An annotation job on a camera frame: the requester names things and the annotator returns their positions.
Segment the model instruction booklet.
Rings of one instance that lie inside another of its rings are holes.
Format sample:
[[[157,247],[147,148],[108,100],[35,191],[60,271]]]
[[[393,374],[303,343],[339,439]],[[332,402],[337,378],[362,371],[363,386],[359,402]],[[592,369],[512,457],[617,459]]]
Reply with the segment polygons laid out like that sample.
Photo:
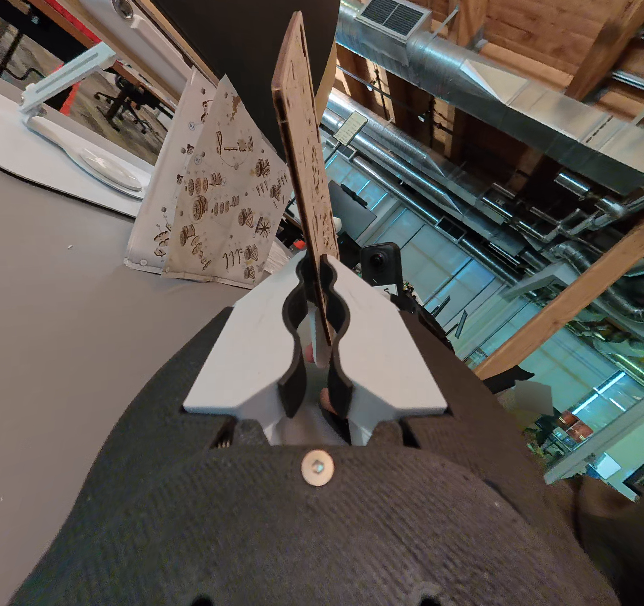
[[[170,279],[254,288],[292,193],[289,177],[228,77],[214,85],[193,68],[125,265]]]

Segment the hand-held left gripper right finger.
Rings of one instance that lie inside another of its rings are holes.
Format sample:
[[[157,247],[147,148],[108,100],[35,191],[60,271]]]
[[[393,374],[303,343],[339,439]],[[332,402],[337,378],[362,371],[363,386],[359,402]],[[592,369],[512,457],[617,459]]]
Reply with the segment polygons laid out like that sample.
[[[339,416],[329,417],[349,444],[366,444],[383,421],[441,415],[447,401],[400,311],[425,312],[404,290],[368,285],[331,255],[321,257],[326,319],[334,329],[327,388]]]

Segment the metal air duct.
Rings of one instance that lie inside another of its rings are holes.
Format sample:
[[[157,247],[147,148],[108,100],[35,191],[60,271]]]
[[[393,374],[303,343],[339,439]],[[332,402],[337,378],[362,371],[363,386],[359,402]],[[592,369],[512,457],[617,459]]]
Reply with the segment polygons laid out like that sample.
[[[336,42],[620,195],[643,187],[643,129],[429,31],[407,42],[341,0]]]

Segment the black office chair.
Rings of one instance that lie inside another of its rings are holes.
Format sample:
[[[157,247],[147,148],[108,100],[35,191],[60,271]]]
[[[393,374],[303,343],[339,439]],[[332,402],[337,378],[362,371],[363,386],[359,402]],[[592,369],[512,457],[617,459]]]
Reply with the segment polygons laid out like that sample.
[[[141,96],[139,88],[120,74],[115,75],[115,85],[118,88],[118,94],[116,96],[110,96],[101,92],[94,93],[93,97],[95,100],[99,102],[103,99],[109,106],[107,110],[99,110],[99,112],[116,132],[120,132],[120,128],[117,126],[115,120],[118,118],[122,121],[124,119],[124,112],[129,112],[133,116],[135,124],[141,129],[141,133],[143,135],[147,134],[148,129],[146,128],[146,124],[135,112],[135,108],[132,105],[133,98]]]

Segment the black panel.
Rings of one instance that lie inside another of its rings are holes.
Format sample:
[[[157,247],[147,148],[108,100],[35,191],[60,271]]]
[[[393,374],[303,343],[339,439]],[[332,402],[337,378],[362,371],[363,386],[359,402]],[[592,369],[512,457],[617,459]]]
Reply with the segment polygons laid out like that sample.
[[[213,73],[227,75],[281,159],[271,81],[294,12],[301,11],[314,90],[334,43],[341,0],[151,0]]]

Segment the person's right hand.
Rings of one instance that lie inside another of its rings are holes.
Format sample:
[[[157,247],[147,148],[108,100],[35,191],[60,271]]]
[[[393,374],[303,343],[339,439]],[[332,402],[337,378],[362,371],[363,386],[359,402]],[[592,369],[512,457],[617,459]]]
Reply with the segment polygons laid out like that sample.
[[[305,362],[311,363],[315,366],[317,366],[316,361],[315,361],[315,349],[312,344],[307,345],[304,351],[304,359]],[[331,414],[335,414],[336,416],[339,416],[337,410],[335,409],[334,405],[332,404],[331,398],[330,398],[330,392],[327,387],[320,387],[319,388],[319,404],[320,406],[325,409],[326,411],[330,412]]]

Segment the dark background monitor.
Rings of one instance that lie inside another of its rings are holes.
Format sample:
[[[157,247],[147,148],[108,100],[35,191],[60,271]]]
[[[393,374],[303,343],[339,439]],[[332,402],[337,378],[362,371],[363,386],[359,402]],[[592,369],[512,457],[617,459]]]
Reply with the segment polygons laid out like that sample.
[[[376,220],[377,215],[368,209],[366,200],[358,196],[344,184],[329,180],[328,189],[332,213],[341,221],[341,230],[350,239],[358,241],[359,237]]]

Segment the laser-cut wooden model sheet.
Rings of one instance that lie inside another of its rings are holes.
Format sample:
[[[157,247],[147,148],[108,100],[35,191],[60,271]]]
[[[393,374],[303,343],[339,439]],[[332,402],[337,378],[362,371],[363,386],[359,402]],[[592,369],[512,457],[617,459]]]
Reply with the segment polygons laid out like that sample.
[[[312,265],[321,326],[327,343],[331,345],[335,332],[326,319],[327,299],[320,267],[322,255],[339,258],[339,247],[301,11],[293,13],[286,29],[272,76],[271,91]]]

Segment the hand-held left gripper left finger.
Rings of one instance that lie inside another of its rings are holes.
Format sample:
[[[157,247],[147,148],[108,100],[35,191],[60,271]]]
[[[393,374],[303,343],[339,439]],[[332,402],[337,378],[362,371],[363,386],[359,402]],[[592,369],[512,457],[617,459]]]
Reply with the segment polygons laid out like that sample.
[[[241,298],[183,402],[186,412],[252,419],[273,428],[305,398],[298,328],[308,314],[306,253]]]

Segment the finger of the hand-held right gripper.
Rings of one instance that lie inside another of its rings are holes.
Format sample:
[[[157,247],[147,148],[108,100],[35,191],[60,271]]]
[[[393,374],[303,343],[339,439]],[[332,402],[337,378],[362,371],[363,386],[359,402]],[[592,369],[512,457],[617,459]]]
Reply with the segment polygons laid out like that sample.
[[[318,368],[327,368],[330,361],[330,344],[325,332],[326,321],[320,311],[310,311],[309,320],[313,361]]]

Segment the white desk lamp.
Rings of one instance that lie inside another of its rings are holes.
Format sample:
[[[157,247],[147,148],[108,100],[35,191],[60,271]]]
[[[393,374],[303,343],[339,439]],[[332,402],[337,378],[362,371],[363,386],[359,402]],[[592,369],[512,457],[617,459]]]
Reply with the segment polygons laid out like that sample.
[[[139,54],[168,87],[182,93],[191,70],[179,51],[130,0],[80,2],[116,36],[118,42]],[[107,70],[116,61],[117,53],[106,42],[94,45],[46,78],[28,85],[21,94],[18,111],[27,128],[61,148],[70,160],[94,179],[117,192],[142,200],[144,185],[133,172],[101,151],[92,151],[80,142],[66,141],[37,117],[46,100],[94,71]]]

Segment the wooden beam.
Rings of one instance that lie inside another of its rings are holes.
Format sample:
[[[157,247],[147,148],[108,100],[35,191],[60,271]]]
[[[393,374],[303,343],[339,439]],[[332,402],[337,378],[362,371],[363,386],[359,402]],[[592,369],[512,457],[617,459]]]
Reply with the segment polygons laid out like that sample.
[[[643,220],[640,220],[623,239],[479,364],[473,373],[479,379],[487,379],[521,364],[642,257]]]

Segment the white vent grille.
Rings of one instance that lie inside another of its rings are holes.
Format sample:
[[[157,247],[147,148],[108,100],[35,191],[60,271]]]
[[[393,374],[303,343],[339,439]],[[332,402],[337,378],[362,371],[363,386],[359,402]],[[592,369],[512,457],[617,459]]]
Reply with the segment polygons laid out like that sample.
[[[432,33],[432,11],[407,0],[368,0],[356,20],[403,44],[417,33]]]

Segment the grey desk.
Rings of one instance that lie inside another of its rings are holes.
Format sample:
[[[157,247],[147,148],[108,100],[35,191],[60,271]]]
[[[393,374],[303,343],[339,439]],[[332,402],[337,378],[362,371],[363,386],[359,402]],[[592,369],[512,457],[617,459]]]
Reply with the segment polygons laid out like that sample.
[[[1,604],[150,378],[246,294],[125,266],[133,220],[1,173]]]

